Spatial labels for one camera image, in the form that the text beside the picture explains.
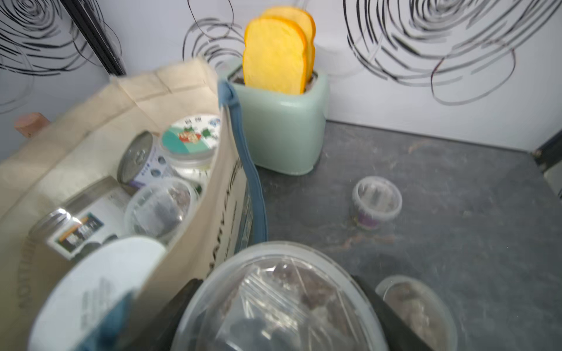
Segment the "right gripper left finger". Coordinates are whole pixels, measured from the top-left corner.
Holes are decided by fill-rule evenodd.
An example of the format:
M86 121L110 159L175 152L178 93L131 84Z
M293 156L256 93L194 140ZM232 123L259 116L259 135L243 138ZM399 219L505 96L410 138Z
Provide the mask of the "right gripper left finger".
M127 346L127 350L170 350L181 317L202 283L202 279L191 279Z

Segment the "purple label clear jar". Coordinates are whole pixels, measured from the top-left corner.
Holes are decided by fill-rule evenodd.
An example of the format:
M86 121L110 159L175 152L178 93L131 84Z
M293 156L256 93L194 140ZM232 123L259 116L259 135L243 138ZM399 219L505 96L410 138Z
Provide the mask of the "purple label clear jar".
M368 176L354 186L351 194L354 222L363 229L376 230L395 220L402 210L402 194L388 179Z

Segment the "clear lid seed jar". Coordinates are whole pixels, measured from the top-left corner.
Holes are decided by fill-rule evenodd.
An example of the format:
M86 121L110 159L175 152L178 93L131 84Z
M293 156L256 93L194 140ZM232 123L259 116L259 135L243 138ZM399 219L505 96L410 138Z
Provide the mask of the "clear lid seed jar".
M173 350L387 350L366 294L331 258L288 241L251 246L203 281Z

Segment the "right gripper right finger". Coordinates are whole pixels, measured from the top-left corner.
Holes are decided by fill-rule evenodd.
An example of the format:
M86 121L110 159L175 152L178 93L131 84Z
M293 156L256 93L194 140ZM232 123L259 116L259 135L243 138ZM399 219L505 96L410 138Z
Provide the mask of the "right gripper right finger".
M364 279L352 276L363 290L380 320L390 350L399 351L432 351L391 309L391 307L372 289Z

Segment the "green label lid jar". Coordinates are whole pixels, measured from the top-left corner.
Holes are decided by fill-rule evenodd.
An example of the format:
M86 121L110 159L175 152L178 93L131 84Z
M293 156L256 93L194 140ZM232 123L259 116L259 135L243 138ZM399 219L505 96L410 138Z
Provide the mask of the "green label lid jar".
M207 176L220 142L222 118L215 114L184 117L160 137L160 148L182 178Z

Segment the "small clear lid jar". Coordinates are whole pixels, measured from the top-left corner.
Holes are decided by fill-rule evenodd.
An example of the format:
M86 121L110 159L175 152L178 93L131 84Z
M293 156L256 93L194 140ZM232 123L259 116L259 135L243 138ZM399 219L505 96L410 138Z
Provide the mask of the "small clear lid jar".
M124 229L169 243L194 217L199 193L181 178L163 178L142 187L127 205Z

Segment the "brown seed clear jar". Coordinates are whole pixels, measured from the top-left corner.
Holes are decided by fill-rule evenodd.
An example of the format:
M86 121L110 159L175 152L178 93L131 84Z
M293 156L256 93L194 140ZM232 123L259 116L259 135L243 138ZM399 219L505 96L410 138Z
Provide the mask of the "brown seed clear jar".
M452 313L424 282L409 276L389 276L378 284L376 293L432 350L458 349Z

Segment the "white lid dark jar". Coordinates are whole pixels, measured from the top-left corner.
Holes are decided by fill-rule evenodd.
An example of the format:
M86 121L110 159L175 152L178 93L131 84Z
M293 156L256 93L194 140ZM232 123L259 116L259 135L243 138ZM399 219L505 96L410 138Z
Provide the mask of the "white lid dark jar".
M77 262L103 245L128 237L124 215L130 200L118 181L107 176L47 214L29 235Z

